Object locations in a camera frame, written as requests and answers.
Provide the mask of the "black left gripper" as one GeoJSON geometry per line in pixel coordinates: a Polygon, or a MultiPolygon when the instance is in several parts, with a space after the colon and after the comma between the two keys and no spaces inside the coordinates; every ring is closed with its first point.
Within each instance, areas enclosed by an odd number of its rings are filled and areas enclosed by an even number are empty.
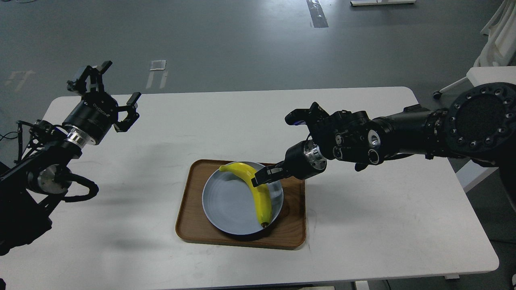
{"type": "Polygon", "coordinates": [[[141,92],[134,92],[125,106],[104,90],[103,74],[111,67],[112,61],[105,61],[99,66],[79,68],[74,79],[67,81],[67,90],[81,96],[81,101],[63,121],[64,127],[75,127],[98,145],[106,136],[111,126],[115,131],[127,132],[138,120],[137,101],[141,92]],[[122,121],[118,121],[118,112],[127,112],[122,121]]]}

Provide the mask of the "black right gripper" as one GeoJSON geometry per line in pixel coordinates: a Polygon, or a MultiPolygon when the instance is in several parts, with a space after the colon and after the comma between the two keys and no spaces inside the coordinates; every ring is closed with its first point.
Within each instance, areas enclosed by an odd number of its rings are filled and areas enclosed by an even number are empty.
{"type": "Polygon", "coordinates": [[[313,141],[301,141],[287,149],[282,163],[256,171],[251,184],[256,188],[289,177],[305,180],[323,173],[326,167],[327,159],[321,154],[318,145],[313,141]]]}

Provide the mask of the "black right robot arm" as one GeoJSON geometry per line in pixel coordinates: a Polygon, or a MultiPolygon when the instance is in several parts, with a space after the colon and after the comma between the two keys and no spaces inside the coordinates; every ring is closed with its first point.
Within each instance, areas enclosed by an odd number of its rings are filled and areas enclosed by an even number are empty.
{"type": "Polygon", "coordinates": [[[515,206],[516,87],[507,82],[476,86],[448,108],[421,105],[370,119],[365,111],[328,114],[316,102],[291,111],[288,125],[306,125],[311,139],[290,147],[280,163],[266,166],[251,185],[291,176],[305,180],[325,171],[328,160],[354,163],[357,172],[386,160],[415,154],[469,158],[485,168],[497,167],[511,206],[515,206]]]}

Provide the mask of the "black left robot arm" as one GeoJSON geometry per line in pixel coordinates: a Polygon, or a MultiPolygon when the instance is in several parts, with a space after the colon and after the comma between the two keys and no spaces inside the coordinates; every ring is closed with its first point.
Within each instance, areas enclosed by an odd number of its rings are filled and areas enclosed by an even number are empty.
{"type": "Polygon", "coordinates": [[[1,164],[0,251],[31,244],[52,228],[50,214],[61,202],[87,201],[98,194],[92,180],[72,173],[68,164],[85,145],[98,145],[111,128],[126,132],[139,118],[140,92],[120,106],[105,91],[103,75],[112,61],[80,68],[67,89],[81,96],[62,124],[18,121],[18,158],[1,164]]]}

